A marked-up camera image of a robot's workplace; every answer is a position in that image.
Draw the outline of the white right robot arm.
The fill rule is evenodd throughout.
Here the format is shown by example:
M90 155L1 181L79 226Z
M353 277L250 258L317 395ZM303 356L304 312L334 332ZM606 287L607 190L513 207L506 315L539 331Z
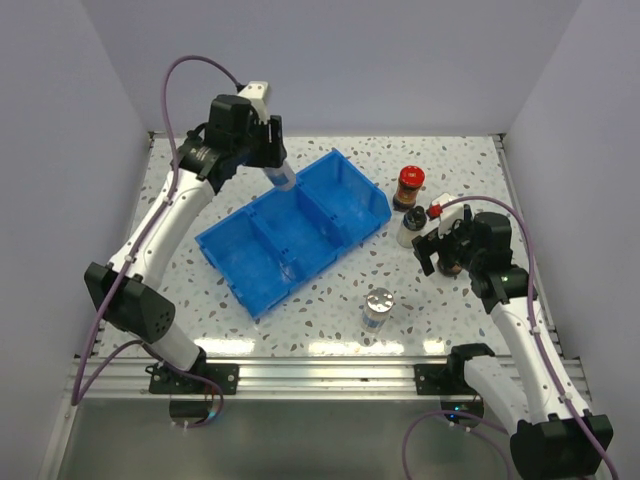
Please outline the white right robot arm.
M466 205L428 215L438 225L415 238L414 254L426 274L459 267L498 328L519 375L500 372L484 343L451 349L444 378L457 392L473 390L499 418L511 459L524 479L594 475L613 438L605 415L596 415L567 373L543 318L529 272L513 261L509 219L472 214Z

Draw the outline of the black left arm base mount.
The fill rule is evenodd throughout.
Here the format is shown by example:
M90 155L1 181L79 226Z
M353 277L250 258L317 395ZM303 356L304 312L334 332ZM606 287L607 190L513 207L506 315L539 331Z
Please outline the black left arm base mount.
M156 395L235 395L239 381L239 365L234 363L204 362L194 372L181 372L156 362L145 372L150 376L148 391Z

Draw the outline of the silver-lid blue-label spice jar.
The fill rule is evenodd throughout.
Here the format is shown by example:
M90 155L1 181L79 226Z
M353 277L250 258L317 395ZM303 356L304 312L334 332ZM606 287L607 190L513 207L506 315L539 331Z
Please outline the silver-lid blue-label spice jar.
M278 190L289 191L296 184L296 173L286 160L279 167L265 167L263 172Z

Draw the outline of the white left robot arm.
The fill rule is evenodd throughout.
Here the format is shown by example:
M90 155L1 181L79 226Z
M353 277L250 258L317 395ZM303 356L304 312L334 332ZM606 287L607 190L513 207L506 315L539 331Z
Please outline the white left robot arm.
M217 96L208 121L189 131L178 148L177 168L167 174L134 233L107 264L93 263L85 272L100 317L172 365L172 379L185 392L201 390L208 369L199 362L200 347L175 323L175 306L159 287L192 223L239 167L262 170L283 191L295 185L282 120L268 114L268 98L265 82Z

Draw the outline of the silver-lid shaker jar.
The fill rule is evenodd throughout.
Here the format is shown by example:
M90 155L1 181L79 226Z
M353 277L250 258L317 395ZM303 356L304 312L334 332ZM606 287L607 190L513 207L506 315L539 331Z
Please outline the silver-lid shaker jar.
M365 330L377 332L391 316L395 305L393 294L386 288L372 289L365 297L362 312L362 325Z

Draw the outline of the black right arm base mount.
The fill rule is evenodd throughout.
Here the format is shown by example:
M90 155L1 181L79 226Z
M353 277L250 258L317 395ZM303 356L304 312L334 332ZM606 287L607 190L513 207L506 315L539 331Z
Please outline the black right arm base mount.
M413 366L416 394L419 396L450 395L454 391L445 364L420 363Z

